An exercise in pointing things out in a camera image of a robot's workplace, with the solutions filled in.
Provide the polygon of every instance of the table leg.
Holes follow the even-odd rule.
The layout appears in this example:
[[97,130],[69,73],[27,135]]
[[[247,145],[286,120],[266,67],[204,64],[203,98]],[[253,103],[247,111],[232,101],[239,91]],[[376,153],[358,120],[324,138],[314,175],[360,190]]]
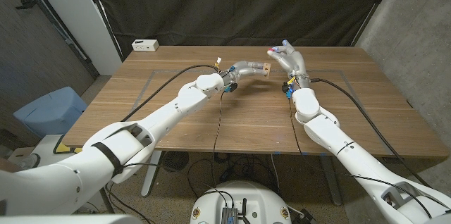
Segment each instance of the table leg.
[[[152,153],[152,156],[150,157],[150,163],[158,164],[161,157],[161,151],[154,151]],[[150,194],[150,189],[152,188],[152,185],[154,183],[154,179],[156,177],[156,171],[158,170],[158,167],[155,166],[148,166],[147,167],[147,173],[146,178],[144,179],[144,182],[142,184],[141,189],[141,196],[147,197]]]
[[111,203],[108,200],[108,197],[106,195],[105,188],[102,187],[100,189],[100,195],[101,195],[101,198],[104,200],[106,210],[108,210],[109,213],[114,213],[113,207],[111,206]]
[[335,176],[332,166],[332,156],[320,156],[319,160],[321,161],[321,165],[325,170],[324,174],[326,175],[332,203],[336,206],[341,206],[343,201],[341,198],[340,190],[338,189],[337,177]]

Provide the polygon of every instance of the dark curtain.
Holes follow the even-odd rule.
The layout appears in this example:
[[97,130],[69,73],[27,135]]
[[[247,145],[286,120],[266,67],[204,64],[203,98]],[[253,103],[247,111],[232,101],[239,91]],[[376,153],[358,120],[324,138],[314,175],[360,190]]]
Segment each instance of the dark curtain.
[[127,56],[161,45],[349,46],[375,0],[101,0]]

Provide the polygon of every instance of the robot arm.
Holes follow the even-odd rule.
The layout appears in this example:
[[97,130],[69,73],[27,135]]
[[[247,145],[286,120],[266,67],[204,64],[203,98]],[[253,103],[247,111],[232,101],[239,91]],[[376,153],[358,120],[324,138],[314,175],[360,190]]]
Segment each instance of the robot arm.
[[58,163],[7,173],[0,170],[0,212],[7,216],[70,214],[107,182],[128,179],[156,144],[185,116],[201,109],[213,94],[247,75],[266,75],[262,63],[240,61],[232,70],[200,75],[178,96],[146,118],[106,126],[87,140],[83,151]]
[[[296,120],[304,125],[306,133],[313,141],[335,155],[352,175],[382,180],[407,190],[428,209],[432,218],[441,216],[449,210],[443,205],[451,206],[451,198],[392,173],[340,129],[337,118],[319,105],[314,91],[309,88],[302,55],[286,40],[283,46],[269,50],[268,55],[279,61],[288,71],[289,78],[294,78],[289,91],[293,91],[292,101],[296,107]],[[301,79],[302,84],[295,84],[297,79]],[[390,223],[427,223],[430,220],[422,207],[402,190],[374,180],[362,178],[356,180]]]

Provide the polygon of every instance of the black strap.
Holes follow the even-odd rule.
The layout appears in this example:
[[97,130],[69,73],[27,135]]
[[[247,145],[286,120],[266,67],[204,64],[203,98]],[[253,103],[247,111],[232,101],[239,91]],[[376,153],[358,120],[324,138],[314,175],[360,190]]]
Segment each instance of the black strap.
[[100,152],[102,152],[108,158],[108,160],[110,160],[111,164],[113,164],[114,172],[112,178],[115,175],[122,173],[121,162],[119,161],[118,157],[116,157],[116,155],[107,146],[105,146],[104,143],[97,142],[96,144],[93,144],[91,147],[96,147],[98,150],[100,150]]

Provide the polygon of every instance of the wall outlet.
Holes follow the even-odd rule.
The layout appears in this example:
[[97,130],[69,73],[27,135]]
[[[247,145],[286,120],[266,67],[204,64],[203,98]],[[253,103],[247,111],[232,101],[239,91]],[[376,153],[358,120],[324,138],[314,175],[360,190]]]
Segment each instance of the wall outlet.
[[132,43],[133,51],[156,51],[158,46],[158,41],[155,39],[136,39]]

